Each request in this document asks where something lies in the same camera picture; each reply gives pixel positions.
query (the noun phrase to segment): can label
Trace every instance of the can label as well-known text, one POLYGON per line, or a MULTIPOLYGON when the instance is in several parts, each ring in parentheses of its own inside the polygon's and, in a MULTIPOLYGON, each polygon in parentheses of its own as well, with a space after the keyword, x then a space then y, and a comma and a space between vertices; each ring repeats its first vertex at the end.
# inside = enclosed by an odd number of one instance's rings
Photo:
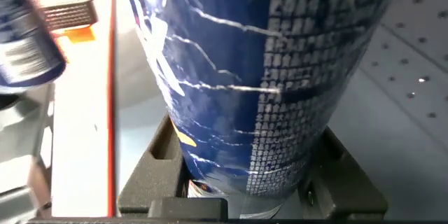
POLYGON ((304 178, 389 2, 130 1, 190 173, 243 214, 304 178))
POLYGON ((0 93, 57 78, 64 58, 30 0, 0 0, 0 93))

